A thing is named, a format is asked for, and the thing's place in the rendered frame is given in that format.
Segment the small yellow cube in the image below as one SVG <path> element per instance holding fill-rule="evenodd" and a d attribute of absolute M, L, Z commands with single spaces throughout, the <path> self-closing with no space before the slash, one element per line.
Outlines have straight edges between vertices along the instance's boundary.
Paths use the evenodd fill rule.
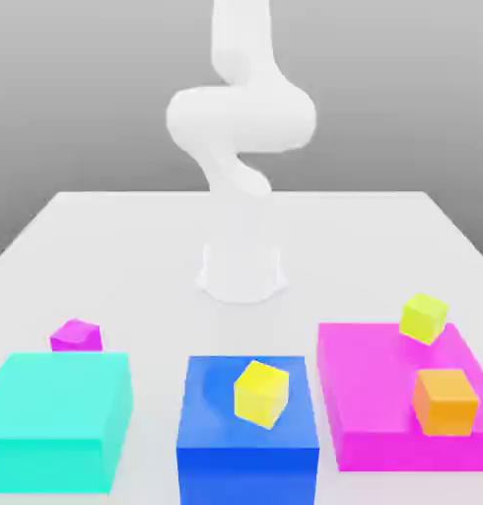
<path fill-rule="evenodd" d="M 257 360 L 251 360 L 234 383 L 235 416 L 273 428 L 289 400 L 290 374 Z"/>

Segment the small magenta cube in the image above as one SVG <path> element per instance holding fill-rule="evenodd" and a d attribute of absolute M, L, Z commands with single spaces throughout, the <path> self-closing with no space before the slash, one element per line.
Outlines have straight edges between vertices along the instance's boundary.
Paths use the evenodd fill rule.
<path fill-rule="evenodd" d="M 101 328 L 98 325 L 70 320 L 49 338 L 54 352 L 102 351 L 104 349 Z"/>

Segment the small yellow-green cube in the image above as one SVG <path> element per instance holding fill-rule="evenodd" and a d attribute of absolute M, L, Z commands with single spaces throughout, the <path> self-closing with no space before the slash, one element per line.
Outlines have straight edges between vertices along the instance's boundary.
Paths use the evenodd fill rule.
<path fill-rule="evenodd" d="M 399 331 L 423 344 L 431 345 L 443 332 L 449 305 L 418 293 L 403 306 Z"/>

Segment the small orange cube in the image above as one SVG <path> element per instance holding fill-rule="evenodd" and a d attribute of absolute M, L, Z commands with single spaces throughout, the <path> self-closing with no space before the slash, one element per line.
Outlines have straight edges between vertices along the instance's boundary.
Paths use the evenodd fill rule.
<path fill-rule="evenodd" d="M 421 369 L 412 406 L 426 436 L 470 436 L 479 397 L 460 369 Z"/>

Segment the large magenta box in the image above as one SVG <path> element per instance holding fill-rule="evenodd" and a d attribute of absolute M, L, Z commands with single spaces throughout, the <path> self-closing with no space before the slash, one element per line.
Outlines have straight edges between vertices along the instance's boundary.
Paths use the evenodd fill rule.
<path fill-rule="evenodd" d="M 483 369 L 448 324 L 431 345 L 392 323 L 322 323 L 317 369 L 341 471 L 483 471 Z M 459 369 L 479 397 L 468 436 L 427 436 L 412 405 L 421 369 Z"/>

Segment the large blue box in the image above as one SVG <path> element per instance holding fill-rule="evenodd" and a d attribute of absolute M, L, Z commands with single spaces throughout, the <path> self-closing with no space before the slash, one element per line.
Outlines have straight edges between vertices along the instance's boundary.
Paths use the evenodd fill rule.
<path fill-rule="evenodd" d="M 180 505 L 314 505 L 319 442 L 302 356 L 263 356 L 289 372 L 289 400 L 267 430 L 236 417 L 248 356 L 192 356 L 176 438 Z"/>

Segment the large cyan box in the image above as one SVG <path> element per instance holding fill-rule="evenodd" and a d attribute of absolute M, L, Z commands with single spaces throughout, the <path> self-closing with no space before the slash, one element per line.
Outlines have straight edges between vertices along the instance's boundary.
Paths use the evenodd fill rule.
<path fill-rule="evenodd" d="M 125 353 L 10 354 L 0 366 L 0 493 L 110 493 L 132 408 Z"/>

